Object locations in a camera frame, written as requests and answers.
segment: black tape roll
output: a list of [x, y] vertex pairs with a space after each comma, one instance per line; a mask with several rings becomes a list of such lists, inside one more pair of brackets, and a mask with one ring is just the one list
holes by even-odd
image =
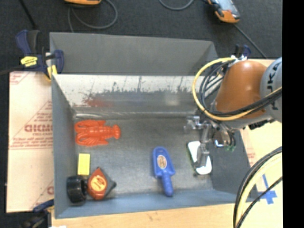
[[86, 200], [87, 184], [81, 175], [70, 176], [66, 180], [68, 198], [72, 203], [80, 203]]

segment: blue brush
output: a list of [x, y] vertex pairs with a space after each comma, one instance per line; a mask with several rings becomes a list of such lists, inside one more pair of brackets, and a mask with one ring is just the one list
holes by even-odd
[[153, 150], [154, 174], [161, 178], [166, 196], [173, 195], [171, 176], [175, 174], [174, 166], [171, 162], [168, 151], [164, 147], [156, 147]]

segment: red plastic lobster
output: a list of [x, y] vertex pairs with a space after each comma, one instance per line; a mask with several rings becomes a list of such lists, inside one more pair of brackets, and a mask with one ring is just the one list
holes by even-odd
[[99, 144], [108, 144], [106, 140], [114, 137], [119, 139], [121, 131], [118, 125], [104, 126], [105, 121], [101, 120], [84, 120], [75, 124], [76, 143], [92, 147]]

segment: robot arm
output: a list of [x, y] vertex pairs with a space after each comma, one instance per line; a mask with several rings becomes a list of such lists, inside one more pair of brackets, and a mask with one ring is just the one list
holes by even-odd
[[[204, 77], [197, 94], [196, 82], [201, 75]], [[191, 143], [192, 151], [188, 148], [193, 167], [199, 174], [206, 174], [205, 170], [210, 170], [206, 166], [206, 143], [234, 149], [235, 131], [282, 122], [282, 58], [269, 67], [246, 57], [220, 58], [197, 73], [192, 93], [200, 109], [200, 121], [195, 116], [192, 126], [196, 127], [192, 129], [202, 129], [202, 135], [200, 141]]]

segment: yellow cable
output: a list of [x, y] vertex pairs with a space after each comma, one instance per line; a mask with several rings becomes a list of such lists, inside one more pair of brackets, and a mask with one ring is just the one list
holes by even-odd
[[272, 159], [268, 160], [262, 167], [254, 174], [251, 180], [248, 182], [246, 188], [243, 191], [243, 194], [238, 203], [237, 215], [236, 215], [236, 224], [238, 223], [239, 219], [243, 215], [245, 209], [245, 203], [249, 196], [250, 191], [252, 190], [253, 186], [257, 183], [257, 181], [266, 173], [266, 171], [277, 164], [280, 160], [282, 160], [282, 155], [272, 157]]
[[[216, 60], [214, 60], [214, 61], [211, 61], [211, 62], [207, 63], [205, 66], [203, 66], [203, 67], [198, 71], [198, 73], [195, 75], [194, 80], [193, 80], [193, 83], [192, 83], [192, 94], [193, 94], [193, 98], [194, 98], [195, 103], [198, 105], [198, 107], [202, 110], [202, 112], [203, 112], [206, 116], [208, 116], [208, 117], [210, 117], [210, 118], [212, 118], [212, 119], [215, 119], [215, 120], [219, 120], [219, 121], [231, 121], [231, 120], [236, 120], [236, 119], [238, 119], [238, 118], [240, 118], [240, 117], [242, 117], [242, 116], [247, 115], [248, 113], [252, 112], [253, 110], [255, 110], [255, 108], [253, 108], [253, 109], [250, 109], [250, 110], [248, 110], [248, 111], [246, 111], [246, 112], [242, 112], [242, 113], [239, 113], [239, 114], [235, 114], [235, 115], [233, 115], [233, 116], [216, 116], [216, 115], [213, 115], [213, 114], [211, 114], [210, 112], [207, 111], [207, 109], [200, 103], [200, 101], [199, 101], [199, 99], [198, 99], [198, 97], [197, 97], [197, 95], [196, 95], [196, 90], [195, 90], [196, 82], [197, 82], [199, 76], [202, 74], [202, 72], [204, 72], [208, 67], [210, 67], [210, 66], [212, 66], [212, 65], [214, 65], [214, 64], [216, 64], [216, 63], [218, 63], [218, 62], [224, 63], [224, 62], [233, 61], [233, 60], [235, 60], [235, 59], [232, 58], [232, 57], [224, 57], [224, 58], [219, 58], [219, 59], [216, 59]], [[278, 89], [276, 89], [276, 90], [273, 91], [272, 93], [268, 94], [266, 97], [268, 97], [268, 96], [270, 96], [270, 95], [276, 93], [276, 92], [277, 92], [278, 90], [280, 90], [281, 88], [282, 88], [282, 87], [279, 87]]]

